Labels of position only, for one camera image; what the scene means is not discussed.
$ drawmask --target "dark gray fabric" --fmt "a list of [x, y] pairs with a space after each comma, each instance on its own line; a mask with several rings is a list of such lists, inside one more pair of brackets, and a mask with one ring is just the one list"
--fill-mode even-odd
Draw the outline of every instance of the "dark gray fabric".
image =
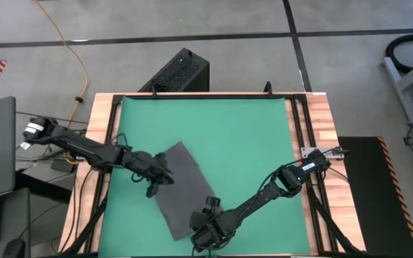
[[169, 148], [165, 155], [175, 183], [160, 186], [156, 201], [176, 241], [189, 235], [191, 213], [205, 208], [207, 196], [214, 193], [182, 142]]

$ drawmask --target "concrete floor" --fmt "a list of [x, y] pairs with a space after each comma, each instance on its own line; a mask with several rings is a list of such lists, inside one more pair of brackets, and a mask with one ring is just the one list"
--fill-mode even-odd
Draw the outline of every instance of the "concrete floor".
[[[289, 2], [298, 32], [413, 29], [413, 1]], [[70, 40], [290, 31], [281, 0], [54, 0], [42, 4]], [[406, 118], [379, 66], [385, 47], [398, 36], [299, 40], [311, 87], [327, 92], [338, 135], [385, 138], [413, 218], [413, 154], [402, 142]], [[0, 43], [57, 40], [56, 31], [33, 1], [0, 0]], [[277, 91], [303, 90], [289, 37], [75, 46], [90, 73], [90, 88], [75, 119], [88, 120], [96, 92], [138, 90], [182, 47], [211, 62], [211, 91], [261, 91], [268, 80]], [[413, 44], [397, 52], [398, 58], [413, 65]], [[0, 98], [15, 96], [18, 111], [68, 117], [83, 75], [64, 47], [3, 48], [0, 59], [8, 62], [0, 79]], [[17, 116], [18, 142], [28, 118]], [[18, 155], [35, 156], [40, 151], [30, 148]], [[43, 180], [62, 175], [46, 164], [27, 173]], [[70, 187], [72, 178], [57, 183]], [[33, 218], [51, 205], [32, 197]], [[33, 257], [53, 254], [50, 239], [61, 234], [65, 214], [66, 206], [60, 206], [34, 224]]]

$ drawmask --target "green surface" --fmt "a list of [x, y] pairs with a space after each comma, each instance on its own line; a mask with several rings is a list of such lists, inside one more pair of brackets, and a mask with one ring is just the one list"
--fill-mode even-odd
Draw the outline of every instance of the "green surface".
[[[135, 151], [166, 151], [183, 141], [222, 208], [254, 195], [267, 174], [293, 161], [285, 101], [132, 100], [124, 98], [120, 133]], [[100, 240], [100, 257], [191, 255], [175, 242], [148, 184], [115, 169]], [[227, 247], [213, 254], [308, 254], [301, 195], [278, 199], [248, 217]]]

